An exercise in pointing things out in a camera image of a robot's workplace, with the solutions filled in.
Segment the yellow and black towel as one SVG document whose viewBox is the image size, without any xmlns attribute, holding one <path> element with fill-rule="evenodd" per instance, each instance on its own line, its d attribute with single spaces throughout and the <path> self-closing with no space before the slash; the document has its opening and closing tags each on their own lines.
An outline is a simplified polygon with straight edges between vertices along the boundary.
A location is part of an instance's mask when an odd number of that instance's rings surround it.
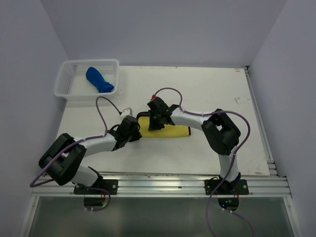
<svg viewBox="0 0 316 237">
<path fill-rule="evenodd" d="M 191 128 L 183 125 L 165 125 L 159 130 L 150 130 L 150 112 L 140 112 L 136 118 L 140 124 L 140 133 L 144 138 L 179 138 L 191 135 Z"/>
</svg>

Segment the blue towel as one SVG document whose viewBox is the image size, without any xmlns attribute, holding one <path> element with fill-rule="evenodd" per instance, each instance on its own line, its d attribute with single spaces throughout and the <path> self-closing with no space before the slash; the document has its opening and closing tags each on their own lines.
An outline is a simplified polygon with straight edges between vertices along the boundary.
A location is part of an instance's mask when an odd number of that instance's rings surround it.
<svg viewBox="0 0 316 237">
<path fill-rule="evenodd" d="M 94 67 L 89 67 L 87 69 L 85 77 L 93 86 L 95 86 L 99 93 L 110 93 L 115 88 L 111 83 L 105 81 L 100 72 Z"/>
</svg>

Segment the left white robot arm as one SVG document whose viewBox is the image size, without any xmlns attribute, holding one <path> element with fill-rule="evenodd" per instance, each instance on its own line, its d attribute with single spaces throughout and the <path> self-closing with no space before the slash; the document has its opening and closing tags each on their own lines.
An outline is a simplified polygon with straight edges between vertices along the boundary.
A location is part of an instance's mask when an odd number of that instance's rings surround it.
<svg viewBox="0 0 316 237">
<path fill-rule="evenodd" d="M 53 181 L 63 186 L 69 182 L 83 185 L 92 194 L 102 190 L 101 175 L 91 167 L 81 165 L 83 158 L 123 148 L 126 143 L 139 140 L 138 120 L 125 117 L 116 128 L 105 135 L 97 135 L 76 140 L 68 133 L 61 134 L 39 160 L 39 167 Z"/>
</svg>

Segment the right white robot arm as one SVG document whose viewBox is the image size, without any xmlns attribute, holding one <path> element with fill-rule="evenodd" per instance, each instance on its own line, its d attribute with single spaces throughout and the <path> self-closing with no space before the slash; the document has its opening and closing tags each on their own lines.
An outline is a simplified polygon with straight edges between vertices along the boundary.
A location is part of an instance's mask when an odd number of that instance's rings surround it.
<svg viewBox="0 0 316 237">
<path fill-rule="evenodd" d="M 193 112 L 182 111 L 179 105 L 168 106 L 159 97 L 151 99 L 148 106 L 151 131 L 161 130 L 166 125 L 183 125 L 202 131 L 209 146 L 219 157 L 219 190 L 231 194 L 237 189 L 240 171 L 234 152 L 237 150 L 241 132 L 226 113 L 217 109 L 214 115 L 198 116 Z"/>
</svg>

